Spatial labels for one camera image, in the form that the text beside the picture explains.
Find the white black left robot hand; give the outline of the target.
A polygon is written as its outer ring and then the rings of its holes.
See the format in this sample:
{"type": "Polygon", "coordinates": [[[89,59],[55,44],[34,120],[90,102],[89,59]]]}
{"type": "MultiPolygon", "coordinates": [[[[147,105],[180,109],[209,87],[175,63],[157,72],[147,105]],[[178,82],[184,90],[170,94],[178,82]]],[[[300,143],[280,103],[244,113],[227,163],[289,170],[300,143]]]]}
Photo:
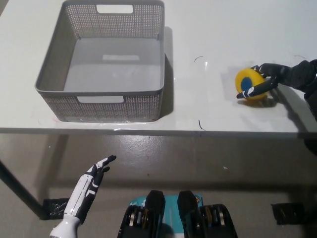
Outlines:
{"type": "Polygon", "coordinates": [[[78,218],[80,224],[84,223],[99,186],[101,185],[104,173],[110,169],[108,164],[115,159],[115,155],[110,155],[96,162],[79,178],[67,203],[64,214],[78,218]]]}

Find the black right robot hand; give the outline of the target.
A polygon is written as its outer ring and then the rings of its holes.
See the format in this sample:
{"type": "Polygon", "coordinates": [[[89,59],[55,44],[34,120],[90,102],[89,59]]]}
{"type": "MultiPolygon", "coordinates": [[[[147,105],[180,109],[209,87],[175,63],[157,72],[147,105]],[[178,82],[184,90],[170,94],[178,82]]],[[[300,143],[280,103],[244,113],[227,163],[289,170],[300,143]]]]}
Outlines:
{"type": "Polygon", "coordinates": [[[289,67],[275,63],[263,63],[247,69],[249,79],[263,79],[258,85],[243,89],[236,98],[248,99],[262,95],[279,84],[292,87],[304,93],[310,92],[314,88],[316,80],[315,67],[307,60],[296,66],[289,67]]]}

